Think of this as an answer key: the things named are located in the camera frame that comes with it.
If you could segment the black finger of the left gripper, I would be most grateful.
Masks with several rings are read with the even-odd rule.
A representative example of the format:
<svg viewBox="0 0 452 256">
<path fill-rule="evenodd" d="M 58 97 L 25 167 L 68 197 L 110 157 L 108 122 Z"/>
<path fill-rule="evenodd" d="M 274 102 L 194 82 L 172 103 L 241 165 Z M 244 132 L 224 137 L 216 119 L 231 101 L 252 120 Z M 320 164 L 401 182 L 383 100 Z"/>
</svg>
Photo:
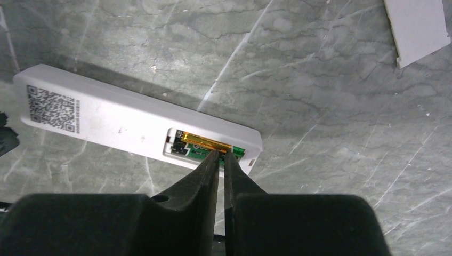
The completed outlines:
<svg viewBox="0 0 452 256">
<path fill-rule="evenodd" d="M 7 127 L 8 116 L 6 113 L 1 112 L 1 156 L 15 149 L 19 144 L 18 134 Z"/>
</svg>

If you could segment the white battery cover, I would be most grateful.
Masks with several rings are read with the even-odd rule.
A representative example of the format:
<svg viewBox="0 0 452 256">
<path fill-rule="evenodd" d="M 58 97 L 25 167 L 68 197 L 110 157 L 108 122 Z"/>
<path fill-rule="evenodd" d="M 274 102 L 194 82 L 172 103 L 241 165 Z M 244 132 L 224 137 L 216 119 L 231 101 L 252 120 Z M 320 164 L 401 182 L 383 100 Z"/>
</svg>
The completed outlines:
<svg viewBox="0 0 452 256">
<path fill-rule="evenodd" d="M 442 0 L 384 0 L 384 5 L 398 53 L 398 68 L 451 43 Z"/>
</svg>

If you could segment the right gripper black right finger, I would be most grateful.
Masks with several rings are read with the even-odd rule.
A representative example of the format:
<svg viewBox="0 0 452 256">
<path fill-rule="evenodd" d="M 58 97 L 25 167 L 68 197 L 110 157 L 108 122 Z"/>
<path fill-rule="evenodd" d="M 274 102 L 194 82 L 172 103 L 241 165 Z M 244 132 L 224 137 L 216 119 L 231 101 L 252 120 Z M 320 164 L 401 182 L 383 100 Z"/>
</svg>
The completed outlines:
<svg viewBox="0 0 452 256">
<path fill-rule="evenodd" d="M 225 155 L 227 255 L 390 255 L 374 210 L 361 197 L 269 194 Z"/>
</svg>

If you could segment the gold AA battery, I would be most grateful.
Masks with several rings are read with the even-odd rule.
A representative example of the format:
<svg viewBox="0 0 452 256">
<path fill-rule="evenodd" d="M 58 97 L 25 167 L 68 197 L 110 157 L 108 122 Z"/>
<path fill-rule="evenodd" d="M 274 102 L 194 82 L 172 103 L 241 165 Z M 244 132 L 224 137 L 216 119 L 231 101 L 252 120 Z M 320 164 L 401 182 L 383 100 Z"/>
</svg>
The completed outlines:
<svg viewBox="0 0 452 256">
<path fill-rule="evenodd" d="M 229 144 L 218 142 L 206 137 L 201 137 L 188 132 L 182 132 L 181 140 L 186 143 L 193 145 L 198 145 L 211 150 L 218 150 L 220 152 L 226 153 L 228 150 L 232 150 L 233 147 Z"/>
</svg>

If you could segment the white remote control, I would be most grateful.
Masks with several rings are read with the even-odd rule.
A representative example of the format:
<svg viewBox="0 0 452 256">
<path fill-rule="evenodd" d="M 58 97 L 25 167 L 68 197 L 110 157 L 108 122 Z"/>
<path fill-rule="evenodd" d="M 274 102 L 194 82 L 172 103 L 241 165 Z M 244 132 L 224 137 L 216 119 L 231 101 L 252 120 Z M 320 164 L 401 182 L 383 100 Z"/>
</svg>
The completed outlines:
<svg viewBox="0 0 452 256">
<path fill-rule="evenodd" d="M 245 173 L 263 150 L 255 129 L 48 65 L 16 74 L 13 86 L 27 125 L 178 166 L 194 168 L 211 150 L 182 132 L 231 145 Z"/>
</svg>

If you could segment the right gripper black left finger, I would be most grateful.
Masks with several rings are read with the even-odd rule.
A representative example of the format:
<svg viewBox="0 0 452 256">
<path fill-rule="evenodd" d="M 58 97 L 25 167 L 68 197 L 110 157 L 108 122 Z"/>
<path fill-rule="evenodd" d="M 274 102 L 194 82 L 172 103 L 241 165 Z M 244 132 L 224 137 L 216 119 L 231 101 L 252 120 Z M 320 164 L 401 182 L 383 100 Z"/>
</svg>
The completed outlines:
<svg viewBox="0 0 452 256">
<path fill-rule="evenodd" d="M 1 255 L 210 255 L 219 152 L 161 193 L 31 194 L 1 222 Z"/>
</svg>

